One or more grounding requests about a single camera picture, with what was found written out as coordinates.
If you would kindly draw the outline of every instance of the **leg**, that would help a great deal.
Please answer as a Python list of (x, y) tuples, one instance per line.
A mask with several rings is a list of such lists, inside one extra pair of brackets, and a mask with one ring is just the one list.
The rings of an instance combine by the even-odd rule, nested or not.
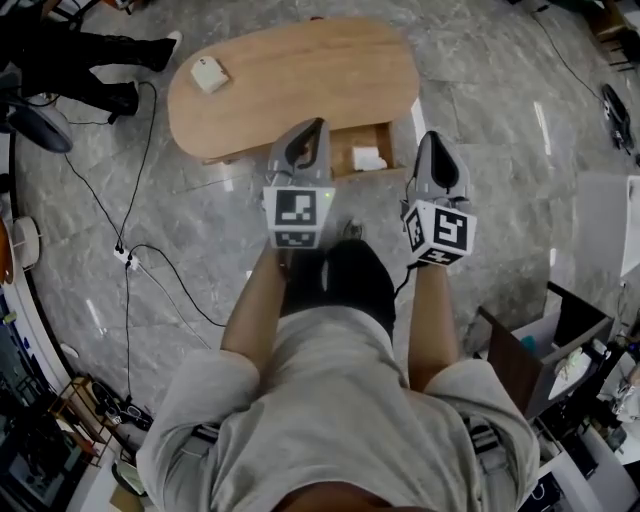
[(132, 116), (138, 110), (138, 92), (133, 82), (103, 84), (91, 71), (83, 69), (60, 69), (46, 75), (26, 70), (23, 92), (60, 94), (117, 115)]
[(327, 261), (331, 303), (364, 311), (392, 336), (396, 321), (393, 282), (373, 249), (362, 240), (344, 240), (327, 253)]
[(47, 29), (31, 46), (31, 59), (48, 67), (62, 65), (92, 68), (107, 64), (132, 64), (162, 71), (176, 43), (174, 39), (136, 41), (124, 36), (88, 34), (58, 27)]
[(324, 261), (325, 254), (321, 250), (294, 252), (280, 316), (327, 305), (322, 288)]

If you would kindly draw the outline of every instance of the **wooden table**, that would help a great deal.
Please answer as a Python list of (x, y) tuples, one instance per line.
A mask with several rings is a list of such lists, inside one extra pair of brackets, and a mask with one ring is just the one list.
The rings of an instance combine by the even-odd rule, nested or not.
[[(213, 94), (191, 76), (194, 62), (205, 55), (218, 59), (231, 77)], [(390, 123), (409, 113), (418, 93), (411, 50), (391, 27), (368, 18), (317, 20), (255, 32), (192, 55), (171, 82), (169, 124), (185, 152), (222, 161), (322, 117), (332, 130), (334, 173), (348, 174), (354, 144), (378, 145), (393, 166)]]

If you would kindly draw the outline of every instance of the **gray t-shirt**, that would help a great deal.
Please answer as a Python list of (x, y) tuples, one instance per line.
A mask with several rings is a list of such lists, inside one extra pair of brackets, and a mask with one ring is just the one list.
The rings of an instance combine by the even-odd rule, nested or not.
[(262, 380), (241, 355), (191, 352), (137, 460), (168, 512), (270, 512), (318, 482), (391, 506), (512, 512), (539, 449), (488, 363), (459, 362), (416, 393), (375, 320), (325, 307), (280, 321)]

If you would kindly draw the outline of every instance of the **marble floor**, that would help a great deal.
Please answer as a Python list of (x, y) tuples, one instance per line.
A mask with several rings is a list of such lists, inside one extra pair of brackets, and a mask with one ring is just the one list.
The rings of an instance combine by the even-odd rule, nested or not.
[[(633, 173), (634, 164), (613, 149), (598, 101), (562, 66), (540, 26), (522, 4), (505, 0), (156, 0), (131, 17), (97, 7), (84, 30), (153, 39), (178, 28), (185, 36), (176, 61), (162, 74), (125, 66), (99, 71), (105, 80), (150, 80), (159, 93), (127, 245), (161, 248), (200, 307), (214, 320), (227, 319), (265, 240), (254, 172), (260, 159), (203, 166), (182, 153), (167, 122), (171, 76), (205, 45), (311, 16), (344, 15), (386, 20), (407, 37), (427, 124), (455, 141), (471, 170), (477, 246), (450, 272), (465, 349), (485, 339), (479, 305), (510, 326), (522, 325), (542, 313), (550, 276), (614, 315), (618, 280), (574, 254), (576, 177), (586, 170)], [(583, 19), (559, 8), (539, 19), (583, 80), (593, 88), (611, 83), (637, 111), (640, 81), (611, 71)], [(142, 158), (152, 100), (143, 86), (136, 117), (114, 126), (73, 127), (70, 159), (118, 225)], [(106, 119), (104, 112), (71, 101), (58, 106), (73, 121)], [(32, 273), (53, 330), (79, 352), (74, 366), (126, 394), (125, 276), (112, 255), (111, 227), (63, 157), (19, 139), (17, 167), (21, 212), (33, 216), (43, 234), (42, 257)], [(338, 213), (364, 220), (367, 238), (396, 283), (407, 258), (398, 218), (403, 187), (398, 178), (356, 181), (340, 188), (335, 203)], [(550, 267), (552, 247), (558, 257)], [(210, 344), (219, 343), (221, 330), (195, 311), (164, 260), (144, 250), (139, 256), (190, 326)], [(628, 320), (640, 299), (640, 286), (633, 286), (640, 284), (640, 271), (627, 280), (632, 286), (621, 305)], [(130, 284), (132, 392), (154, 411), (172, 372), (200, 342), (147, 276), (132, 273)], [(405, 288), (397, 303), (400, 360), (406, 358), (411, 291)]]

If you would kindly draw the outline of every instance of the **sneaker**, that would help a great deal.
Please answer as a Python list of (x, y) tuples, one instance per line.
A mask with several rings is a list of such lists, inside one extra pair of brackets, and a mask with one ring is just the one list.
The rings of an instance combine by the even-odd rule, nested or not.
[(175, 41), (173, 50), (171, 50), (171, 57), (173, 57), (178, 51), (178, 48), (180, 48), (180, 44), (182, 43), (182, 32), (180, 32), (179, 30), (174, 30), (167, 36), (167, 39), (173, 39)]

